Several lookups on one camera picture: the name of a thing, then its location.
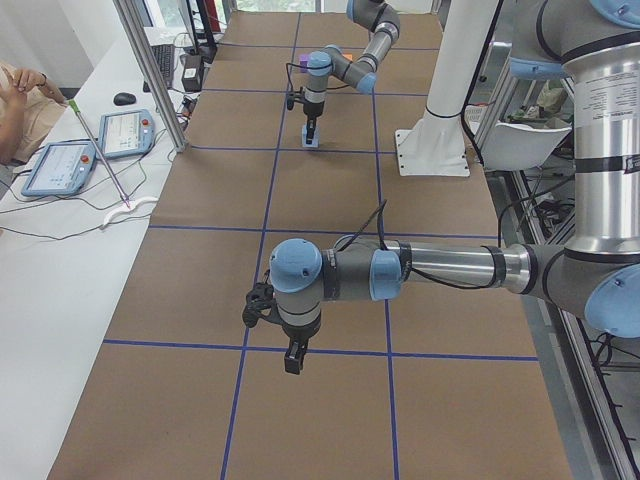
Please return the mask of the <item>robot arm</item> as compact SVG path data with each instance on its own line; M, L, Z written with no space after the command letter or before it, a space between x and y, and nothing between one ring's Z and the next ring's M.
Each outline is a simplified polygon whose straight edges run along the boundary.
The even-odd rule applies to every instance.
M285 370L302 370L325 301L396 297L426 279L464 290L505 288L555 304L617 337L639 334L639 5L527 1L512 71L574 82L575 232L562 246L446 247L346 237L330 250L303 239L271 254L269 320L289 339Z
M296 102L303 105L306 123L302 127L301 143L307 148L315 148L319 143L317 119L324 110L329 79L335 77L360 93L370 94L381 62L400 36L399 15L384 1L350 1L346 14L372 33L362 55L355 61L349 60L336 45L312 52L306 64L307 84L287 94L289 110Z

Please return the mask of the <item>person's hands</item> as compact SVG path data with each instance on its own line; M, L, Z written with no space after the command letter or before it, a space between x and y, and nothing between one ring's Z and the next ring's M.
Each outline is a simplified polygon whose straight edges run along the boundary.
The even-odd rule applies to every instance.
M13 73L5 67L1 70L8 81L8 88L1 89L1 99L8 106L23 106L30 90L47 84L47 77L32 69L17 69Z

